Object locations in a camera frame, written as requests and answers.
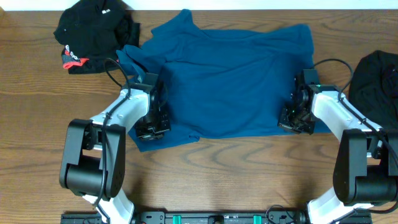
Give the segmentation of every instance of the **blue t-shirt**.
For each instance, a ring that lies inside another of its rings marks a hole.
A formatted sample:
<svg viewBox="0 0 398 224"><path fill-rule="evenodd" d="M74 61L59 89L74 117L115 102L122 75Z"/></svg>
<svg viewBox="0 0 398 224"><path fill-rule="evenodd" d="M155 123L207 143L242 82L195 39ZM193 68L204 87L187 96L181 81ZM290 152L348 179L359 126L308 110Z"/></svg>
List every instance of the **blue t-shirt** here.
<svg viewBox="0 0 398 224"><path fill-rule="evenodd" d="M172 130L160 140L140 141L131 129L140 151L200 137L288 134L277 122L294 91L294 76L313 65L308 26L269 33L201 30L185 9L152 33L141 49L126 45L117 52L125 71L134 74L132 65L137 63L159 74L169 89L166 106Z"/></svg>

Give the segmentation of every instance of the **wood grain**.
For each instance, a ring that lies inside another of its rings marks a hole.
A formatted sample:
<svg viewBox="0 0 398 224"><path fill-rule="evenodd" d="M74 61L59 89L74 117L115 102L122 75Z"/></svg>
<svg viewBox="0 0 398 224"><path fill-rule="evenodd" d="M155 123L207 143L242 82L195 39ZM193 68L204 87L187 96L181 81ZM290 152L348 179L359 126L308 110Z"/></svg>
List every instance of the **wood grain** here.
<svg viewBox="0 0 398 224"><path fill-rule="evenodd" d="M177 11L136 11L141 43ZM0 222L59 223L90 204L58 183L65 131L73 118L106 108L118 87L104 75L68 75L54 39L61 12L6 12L0 20ZM310 25L314 61L356 66L374 50L398 53L398 11L195 11L202 29L267 32ZM323 83L342 85L346 68L319 66ZM123 188L138 207L167 210L265 210L300 206L332 185L338 141L331 134L201 139L140 153L128 139ZM374 215L397 222L398 213Z"/></svg>

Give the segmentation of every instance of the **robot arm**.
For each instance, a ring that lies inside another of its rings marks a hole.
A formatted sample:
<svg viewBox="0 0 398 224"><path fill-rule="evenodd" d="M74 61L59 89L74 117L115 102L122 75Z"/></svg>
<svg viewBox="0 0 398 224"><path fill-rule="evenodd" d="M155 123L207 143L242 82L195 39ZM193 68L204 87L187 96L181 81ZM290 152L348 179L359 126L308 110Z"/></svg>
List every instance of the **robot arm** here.
<svg viewBox="0 0 398 224"><path fill-rule="evenodd" d="M297 134L312 134L315 121L321 120L340 142L333 187L308 203L310 223L337 222L352 215L356 209L368 209L397 200L397 166L375 133L358 119L364 116L344 94L339 100L335 86L319 84L316 70L304 70L295 80L293 103L285 106L278 125ZM380 125L369 120L366 122L381 132ZM381 134L388 137L393 149L397 149L396 131ZM381 163L368 166L368 157L380 159Z"/></svg>
<svg viewBox="0 0 398 224"><path fill-rule="evenodd" d="M100 150L105 143L105 117L120 104L106 123L106 179L104 195L96 207L104 223L131 223L134 205L121 189L124 179L126 134L136 129L141 140L161 138L170 130L167 113L159 106L162 84L156 74L146 73L142 83L124 86L120 96L103 112L89 120L74 119L68 126L60 171L60 184L75 195L94 203L103 181L103 158L84 155L84 150Z"/></svg>

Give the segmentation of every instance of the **black t-shirt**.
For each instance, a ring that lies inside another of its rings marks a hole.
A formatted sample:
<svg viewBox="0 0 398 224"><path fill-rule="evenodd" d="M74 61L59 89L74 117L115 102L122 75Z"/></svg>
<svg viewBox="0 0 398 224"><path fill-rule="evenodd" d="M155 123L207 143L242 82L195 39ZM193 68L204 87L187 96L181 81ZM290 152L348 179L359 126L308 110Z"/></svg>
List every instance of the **black t-shirt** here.
<svg viewBox="0 0 398 224"><path fill-rule="evenodd" d="M398 128L398 55L377 50L355 69L349 102L384 129Z"/></svg>
<svg viewBox="0 0 398 224"><path fill-rule="evenodd" d="M69 73L99 73L105 58L118 59L116 51L126 44L138 46L139 24L117 0L81 0L63 12L54 36L78 58L89 59Z"/></svg>

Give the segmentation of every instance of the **black cable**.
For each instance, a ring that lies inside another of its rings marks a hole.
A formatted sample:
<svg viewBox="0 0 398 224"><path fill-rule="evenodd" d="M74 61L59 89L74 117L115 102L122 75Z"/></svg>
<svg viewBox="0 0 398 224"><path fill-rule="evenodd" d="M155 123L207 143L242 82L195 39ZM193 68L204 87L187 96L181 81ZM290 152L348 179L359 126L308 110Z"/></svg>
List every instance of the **black cable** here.
<svg viewBox="0 0 398 224"><path fill-rule="evenodd" d="M339 222L343 221L344 219L346 219L348 217L351 217L354 214L357 214L357 209L355 209L355 208L354 208L354 210L350 211L348 214L346 214L346 215L344 215L344 216L342 216L342 217L340 217L340 218L338 218L336 220L333 220L330 224L339 223Z"/></svg>
<svg viewBox="0 0 398 224"><path fill-rule="evenodd" d="M109 74L108 68L106 67L106 63L107 62L111 62L114 65L117 66L118 69L120 69L120 71L122 72L122 74L124 75L126 82L127 82L127 94L126 96L119 102L117 103L112 109L110 109L106 115L105 115L105 119L101 128L101 135L102 135L102 179L101 179L101 188L99 190L99 194L97 199L95 200L93 206L97 207L98 203L100 202L100 200L102 199L104 193L105 193L105 188L106 188L106 178L107 178L107 171L106 171L106 145L108 143L108 138L106 136L106 124L108 123L109 119L111 119L111 116L113 114L113 112L120 106L122 105L129 97L130 97L130 93L131 93L131 89L130 89L130 81L126 75L126 72L124 72L123 68L113 59L111 58L106 58L104 60L104 68L105 68L105 72L108 74L108 76L119 86L120 83L118 83L111 74Z"/></svg>
<svg viewBox="0 0 398 224"><path fill-rule="evenodd" d="M109 217L108 214L105 213L104 209L100 205L97 206L97 210L98 210L98 213L101 215L101 217L105 217L106 223L109 223L109 220L111 218Z"/></svg>
<svg viewBox="0 0 398 224"><path fill-rule="evenodd" d="M353 76L354 76L354 70L353 68L351 68L351 66L340 59L336 59L336 58L329 58L329 59L324 59L321 60L319 62L317 62L312 68L314 68L315 66L323 63L323 62L329 62L329 61L337 61L337 62L341 62L343 64L345 64L350 72L350 78L348 80L348 82L344 85L344 87L338 92L338 101L349 111L351 112L356 118L358 118L360 120L360 122L362 122L366 127L368 127L376 136L377 138L383 143L383 145L387 148L387 150L391 153L392 158L394 160L394 163L397 166L398 169L398 156L397 153L393 150L393 148L391 147L391 145L387 142L387 140L385 139L384 136L382 136L380 134L379 131L377 131L374 127L372 127L368 122L366 118L362 118L360 117L360 115L358 115L355 111L353 111L346 103L345 103L345 98L341 97L341 94L343 93L343 91L348 87L348 85L351 83ZM357 210L362 210L362 211L368 211L370 213L375 213L375 214L388 214L391 213L393 211L395 211L398 208L398 201L389 209L386 210L372 210L372 209L362 209L359 208Z"/></svg>
<svg viewBox="0 0 398 224"><path fill-rule="evenodd" d="M269 212L273 207L276 207L276 206L282 208L282 209L286 212L287 216L288 216L289 218L291 218L291 219L293 220L293 222L294 222L293 216L287 212L287 210L286 210L285 207L283 207L283 206L281 206L281 205L271 205L271 207L269 207L269 208L267 209L267 211L266 211L266 218L268 218L268 220L269 220L271 223L273 223L273 221L271 221L271 219L268 217L268 212Z"/></svg>

